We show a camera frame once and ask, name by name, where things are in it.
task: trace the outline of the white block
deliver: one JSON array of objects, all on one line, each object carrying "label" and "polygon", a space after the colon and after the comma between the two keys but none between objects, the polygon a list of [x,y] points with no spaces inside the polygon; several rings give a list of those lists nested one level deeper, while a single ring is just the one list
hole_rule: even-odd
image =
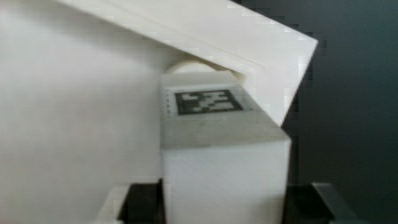
[{"label": "white block", "polygon": [[[280,223],[289,139],[231,73],[165,75],[161,94],[168,223]],[[232,108],[199,113],[204,100]]]},{"label": "white block", "polygon": [[316,40],[229,0],[56,0],[245,75],[280,125]]}]

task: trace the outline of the black background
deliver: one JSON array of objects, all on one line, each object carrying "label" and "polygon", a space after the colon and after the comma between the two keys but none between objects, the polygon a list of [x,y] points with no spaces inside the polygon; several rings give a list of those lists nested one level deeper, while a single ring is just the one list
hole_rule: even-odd
[{"label": "black background", "polygon": [[396,224],[398,1],[236,2],[319,40],[282,125],[289,183],[330,182],[358,218]]}]

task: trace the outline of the white wall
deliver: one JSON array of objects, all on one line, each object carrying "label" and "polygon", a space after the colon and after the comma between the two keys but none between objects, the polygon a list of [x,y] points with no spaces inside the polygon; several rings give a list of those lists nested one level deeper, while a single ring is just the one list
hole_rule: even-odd
[{"label": "white wall", "polygon": [[0,223],[87,223],[154,181],[158,77],[183,54],[51,0],[0,0]]}]

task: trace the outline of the white surface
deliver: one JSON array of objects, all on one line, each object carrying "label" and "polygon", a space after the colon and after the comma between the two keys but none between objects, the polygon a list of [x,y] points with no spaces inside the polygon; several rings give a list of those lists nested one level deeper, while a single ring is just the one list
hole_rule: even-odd
[{"label": "white surface", "polygon": [[280,125],[316,40],[229,0],[56,0],[245,74]]},{"label": "white surface", "polygon": [[289,139],[248,95],[243,91],[236,94],[239,104],[250,108],[243,111],[195,115],[168,112],[174,93],[234,88],[227,72],[163,76],[161,158],[170,224],[280,223]]},{"label": "white surface", "polygon": [[117,224],[122,223],[117,218],[120,214],[120,209],[124,205],[124,200],[128,196],[128,190],[131,185],[119,185],[112,187],[108,192],[106,200],[103,203],[103,208],[97,214],[96,221],[92,224]]},{"label": "white surface", "polygon": [[158,80],[181,53],[51,0],[0,0],[0,223],[81,224],[159,176]]}]

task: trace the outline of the qr code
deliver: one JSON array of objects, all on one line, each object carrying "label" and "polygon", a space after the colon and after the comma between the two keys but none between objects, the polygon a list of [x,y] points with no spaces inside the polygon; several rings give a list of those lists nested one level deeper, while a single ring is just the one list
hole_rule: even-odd
[{"label": "qr code", "polygon": [[177,114],[202,114],[243,110],[229,90],[175,93]]}]

